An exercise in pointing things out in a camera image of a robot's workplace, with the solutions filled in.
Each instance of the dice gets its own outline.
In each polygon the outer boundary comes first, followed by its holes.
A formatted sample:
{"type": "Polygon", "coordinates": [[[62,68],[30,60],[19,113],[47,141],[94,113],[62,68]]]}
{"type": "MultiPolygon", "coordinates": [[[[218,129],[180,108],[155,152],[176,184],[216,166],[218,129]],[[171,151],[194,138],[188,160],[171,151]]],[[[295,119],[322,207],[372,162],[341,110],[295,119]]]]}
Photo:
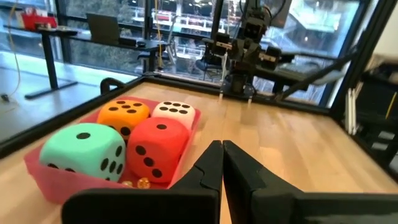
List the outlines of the dice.
{"type": "Polygon", "coordinates": [[[141,121],[150,116],[147,105],[133,100],[115,100],[105,104],[99,112],[97,123],[117,130],[124,140],[141,121]]]}
{"type": "Polygon", "coordinates": [[[193,120],[195,119],[195,109],[186,103],[165,101],[155,107],[152,117],[176,119],[187,127],[188,130],[191,130],[193,120]]]}
{"type": "Polygon", "coordinates": [[[189,130],[171,118],[148,118],[132,131],[126,153],[127,168],[150,182],[170,182],[189,130]]]}
{"type": "Polygon", "coordinates": [[[80,123],[61,129],[44,144],[41,164],[118,181],[125,167],[126,145],[114,129],[80,123]]]}

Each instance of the laptop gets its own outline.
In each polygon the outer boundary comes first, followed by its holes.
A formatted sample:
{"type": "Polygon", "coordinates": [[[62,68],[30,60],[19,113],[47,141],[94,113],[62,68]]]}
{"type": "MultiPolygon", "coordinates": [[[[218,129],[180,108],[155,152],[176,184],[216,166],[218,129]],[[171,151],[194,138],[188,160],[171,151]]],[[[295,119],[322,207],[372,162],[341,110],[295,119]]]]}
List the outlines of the laptop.
{"type": "Polygon", "coordinates": [[[120,36],[118,19],[116,17],[93,13],[86,13],[86,16],[93,41],[104,44],[136,45],[136,40],[132,37],[120,36]]]}

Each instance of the desk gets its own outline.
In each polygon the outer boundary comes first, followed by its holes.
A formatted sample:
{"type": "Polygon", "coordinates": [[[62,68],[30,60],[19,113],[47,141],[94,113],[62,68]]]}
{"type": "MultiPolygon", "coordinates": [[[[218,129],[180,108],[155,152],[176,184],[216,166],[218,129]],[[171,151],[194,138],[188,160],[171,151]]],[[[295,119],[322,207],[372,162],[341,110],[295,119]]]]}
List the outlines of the desk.
{"type": "Polygon", "coordinates": [[[112,47],[120,47],[120,48],[125,48],[125,49],[131,49],[131,50],[136,50],[136,51],[143,51],[143,52],[150,52],[150,57],[148,61],[148,66],[144,66],[144,73],[146,71],[148,72],[153,72],[155,70],[155,57],[156,57],[156,52],[159,51],[159,42],[158,41],[153,41],[153,40],[143,40],[143,39],[138,39],[137,41],[143,41],[146,43],[145,47],[138,47],[138,46],[131,46],[131,45],[121,45],[117,42],[110,43],[110,42],[97,42],[91,39],[91,34],[88,30],[81,30],[77,35],[65,35],[63,32],[60,31],[46,31],[46,30],[37,30],[37,31],[31,31],[31,30],[25,30],[24,28],[21,27],[13,27],[13,26],[5,26],[6,28],[11,28],[11,29],[16,29],[16,30],[23,30],[27,32],[35,32],[38,34],[42,35],[42,45],[43,45],[43,50],[44,50],[44,56],[45,56],[45,63],[47,65],[47,71],[49,73],[49,81],[50,81],[50,88],[46,88],[44,90],[39,90],[34,93],[29,93],[25,96],[28,100],[32,100],[34,98],[38,98],[40,96],[52,93],[54,91],[61,90],[63,88],[69,87],[76,85],[77,82],[68,82],[65,84],[58,84],[57,80],[57,73],[55,71],[55,65],[54,65],[54,56],[52,53],[52,44],[50,37],[59,37],[59,38],[68,38],[68,39],[73,39],[73,40],[80,40],[84,42],[91,42],[91,43],[96,43],[96,44],[103,44],[103,45],[108,45],[112,47]]]}
{"type": "MultiPolygon", "coordinates": [[[[123,96],[184,101],[201,110],[181,175],[212,140],[230,139],[305,192],[398,192],[397,184],[329,117],[255,103],[247,108],[246,102],[229,99],[219,103],[218,96],[147,82],[123,96]]],[[[44,200],[22,160],[48,137],[0,161],[0,223],[60,223],[60,206],[44,200]]],[[[224,189],[220,223],[231,223],[224,189]]]]}

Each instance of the wooden tabletop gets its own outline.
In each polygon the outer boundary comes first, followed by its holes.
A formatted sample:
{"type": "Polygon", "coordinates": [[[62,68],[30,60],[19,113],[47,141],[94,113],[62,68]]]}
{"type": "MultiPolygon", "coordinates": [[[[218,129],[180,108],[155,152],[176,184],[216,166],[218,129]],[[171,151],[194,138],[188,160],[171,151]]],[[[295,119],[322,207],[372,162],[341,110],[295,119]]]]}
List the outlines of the wooden tabletop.
{"type": "MultiPolygon", "coordinates": [[[[151,83],[125,95],[184,101],[201,110],[181,175],[212,140],[229,139],[306,192],[398,192],[397,184],[330,118],[256,104],[248,108],[247,103],[226,99],[219,103],[217,96],[151,83]]],[[[23,161],[24,154],[49,136],[0,161],[0,223],[60,223],[60,206],[44,200],[23,161]]],[[[225,194],[221,223],[231,223],[225,194]]]]}

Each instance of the red object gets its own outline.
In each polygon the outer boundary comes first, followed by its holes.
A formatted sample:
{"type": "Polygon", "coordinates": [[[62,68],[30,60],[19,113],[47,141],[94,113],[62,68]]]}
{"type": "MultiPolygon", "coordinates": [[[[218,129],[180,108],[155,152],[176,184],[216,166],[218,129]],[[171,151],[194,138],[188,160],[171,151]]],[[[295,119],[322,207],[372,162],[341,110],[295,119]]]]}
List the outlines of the red object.
{"type": "MultiPolygon", "coordinates": [[[[135,100],[140,101],[147,105],[151,111],[156,107],[159,102],[152,100],[145,100],[135,97],[120,97],[118,100],[135,100]]],[[[100,111],[97,110],[95,113],[89,115],[88,117],[82,119],[81,123],[95,123],[98,117],[98,113],[100,111]]],[[[168,189],[173,186],[176,181],[181,178],[181,168],[183,166],[184,157],[190,149],[193,137],[195,135],[198,121],[200,119],[200,111],[196,110],[196,116],[193,123],[193,129],[190,133],[190,138],[184,146],[184,150],[182,152],[182,158],[178,163],[178,166],[174,172],[173,178],[170,183],[164,184],[156,184],[151,183],[150,187],[152,189],[168,189]]],[[[129,171],[129,169],[125,169],[119,183],[111,182],[103,179],[99,179],[96,177],[90,177],[85,174],[79,174],[74,172],[68,172],[61,169],[54,169],[51,167],[43,166],[39,162],[39,155],[42,149],[42,146],[39,146],[33,150],[31,150],[24,157],[25,164],[28,170],[28,173],[34,178],[37,186],[40,191],[43,193],[46,200],[52,203],[63,204],[68,198],[70,198],[73,194],[86,189],[91,188],[128,188],[128,186],[119,184],[125,180],[131,181],[134,187],[137,187],[137,181],[140,179],[133,173],[129,171]]]]}
{"type": "Polygon", "coordinates": [[[130,135],[127,168],[150,182],[170,182],[189,136],[189,130],[177,120],[146,119],[130,135]]]}
{"type": "Polygon", "coordinates": [[[54,17],[37,15],[35,9],[31,9],[30,14],[23,12],[21,14],[24,27],[27,30],[36,30],[36,24],[50,24],[51,28],[57,28],[57,22],[54,17]]]}

